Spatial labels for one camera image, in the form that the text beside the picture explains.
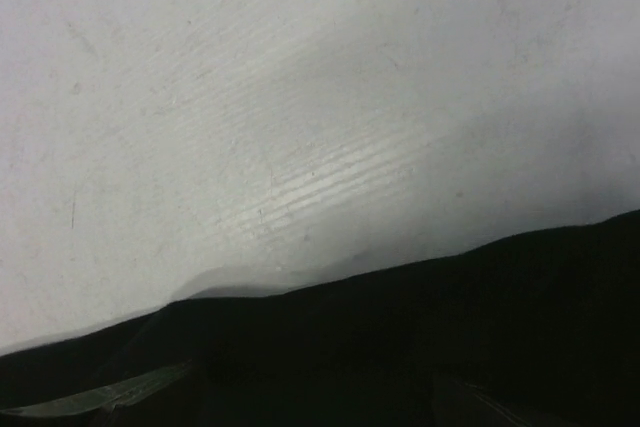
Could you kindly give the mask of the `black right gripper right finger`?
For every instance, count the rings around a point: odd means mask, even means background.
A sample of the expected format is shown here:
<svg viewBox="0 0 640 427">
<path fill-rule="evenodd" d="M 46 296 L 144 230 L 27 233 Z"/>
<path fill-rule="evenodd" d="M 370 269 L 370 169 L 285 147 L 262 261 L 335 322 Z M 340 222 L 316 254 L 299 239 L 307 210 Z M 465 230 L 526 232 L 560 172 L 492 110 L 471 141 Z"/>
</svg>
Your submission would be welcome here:
<svg viewBox="0 0 640 427">
<path fill-rule="evenodd" d="M 434 374 L 432 411 L 441 427 L 574 427 L 567 420 L 533 404 L 490 393 L 451 375 Z"/>
</svg>

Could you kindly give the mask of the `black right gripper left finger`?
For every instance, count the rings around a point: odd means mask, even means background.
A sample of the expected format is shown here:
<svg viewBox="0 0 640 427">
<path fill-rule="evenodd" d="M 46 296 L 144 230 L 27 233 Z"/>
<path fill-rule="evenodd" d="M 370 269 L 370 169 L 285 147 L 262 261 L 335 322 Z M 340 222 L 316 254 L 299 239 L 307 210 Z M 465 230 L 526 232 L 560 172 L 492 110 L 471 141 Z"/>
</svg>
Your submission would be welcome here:
<svg viewBox="0 0 640 427">
<path fill-rule="evenodd" d="M 183 380 L 191 361 L 100 374 L 77 361 L 1 362 L 3 426 L 111 426 L 118 414 Z"/>
</svg>

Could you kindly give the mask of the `black t shirt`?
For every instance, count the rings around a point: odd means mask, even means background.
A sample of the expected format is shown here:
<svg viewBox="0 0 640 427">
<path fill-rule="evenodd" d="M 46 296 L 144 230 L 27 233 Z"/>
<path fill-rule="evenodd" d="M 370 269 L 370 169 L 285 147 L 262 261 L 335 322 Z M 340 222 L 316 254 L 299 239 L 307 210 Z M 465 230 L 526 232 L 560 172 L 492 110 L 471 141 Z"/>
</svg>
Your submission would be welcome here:
<svg viewBox="0 0 640 427">
<path fill-rule="evenodd" d="M 191 361 L 111 426 L 436 426 L 434 374 L 579 426 L 639 422 L 639 216 L 269 296 L 171 303 L 2 357 Z"/>
</svg>

